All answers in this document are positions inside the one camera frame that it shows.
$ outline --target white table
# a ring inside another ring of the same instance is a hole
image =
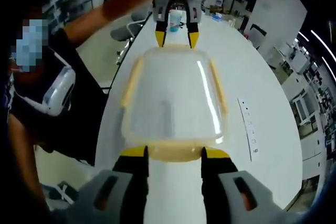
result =
[[[294,116],[281,85],[262,56],[237,30],[229,27],[225,22],[218,23],[204,15],[199,30],[196,49],[207,52],[214,59],[229,106],[230,137],[216,147],[228,152],[239,170],[247,170],[270,189],[274,202],[279,207],[285,208],[301,188],[302,155]],[[123,113],[120,100],[134,60],[149,48],[157,46],[154,31],[155,22],[150,18],[127,53],[113,83],[99,132],[96,151],[97,169],[112,169],[124,148],[124,139],[120,129],[120,119]],[[188,44],[186,31],[184,27],[176,33],[168,32],[166,44]],[[247,135],[238,98],[244,99],[249,105],[256,131],[260,152],[258,159],[254,162],[250,160]],[[174,176],[174,179],[171,176],[172,170],[175,169],[174,166],[180,169],[180,171],[174,170],[175,175],[179,172],[183,173],[181,171],[183,167],[197,173],[200,161],[179,165],[150,161],[149,190],[153,188],[155,191],[155,187],[159,187],[161,191],[164,191],[162,194],[166,194],[165,197],[169,198],[165,200],[163,204],[165,209],[162,211],[166,211],[168,206],[174,208],[173,202],[177,200],[177,197],[172,197],[174,193],[178,194],[185,189],[200,186],[200,171],[198,175],[191,174],[191,172],[181,174],[180,181],[176,181],[178,176]],[[186,182],[187,176],[192,179]],[[187,202],[180,203],[179,207],[183,207],[183,204],[185,204],[183,211],[176,207],[172,210],[179,212],[174,214],[179,218],[181,218],[180,215],[188,215],[195,211],[188,209]],[[148,207],[155,207],[155,204],[148,203]],[[156,215],[145,217],[146,223],[155,223],[156,218],[159,219],[157,215],[162,215],[162,211],[156,211]],[[196,223],[193,222],[195,220],[197,223],[204,223],[204,212],[202,210],[199,212],[198,219],[186,217],[185,220],[191,220],[189,223]],[[169,217],[171,214],[171,212],[165,214],[165,217],[168,216],[167,223],[176,221]]]

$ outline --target white vr headset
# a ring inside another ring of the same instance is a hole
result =
[[[29,97],[15,93],[33,108],[41,113],[58,116],[64,109],[70,110],[70,95],[75,85],[76,73],[72,67],[55,51],[55,57],[64,64],[64,67],[44,94],[42,102],[36,102]]]

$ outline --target person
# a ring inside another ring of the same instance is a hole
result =
[[[34,145],[48,152],[58,151],[66,156],[85,160],[94,165],[99,126],[107,101],[76,48],[92,34],[113,20],[124,16],[147,0],[107,0],[78,19],[68,23],[46,40],[43,33],[41,2],[30,0],[21,24],[22,36],[16,40],[12,55],[14,96],[8,117],[8,137],[17,164],[28,188],[44,201],[35,164]],[[29,47],[40,47],[40,54],[27,52]],[[69,111],[50,116],[34,109],[23,96],[34,96],[45,88],[45,79],[51,74],[60,55],[76,73],[71,92]]]

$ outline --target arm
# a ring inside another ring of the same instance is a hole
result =
[[[116,20],[147,0],[107,0],[103,5],[89,11],[64,27],[68,39],[80,46],[100,28]]]
[[[8,117],[8,135],[24,181],[33,194],[47,207],[38,180],[33,141],[25,127],[12,114]]]

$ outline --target laboratory room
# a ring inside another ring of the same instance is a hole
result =
[[[3,105],[35,218],[327,223],[333,0],[21,2]]]

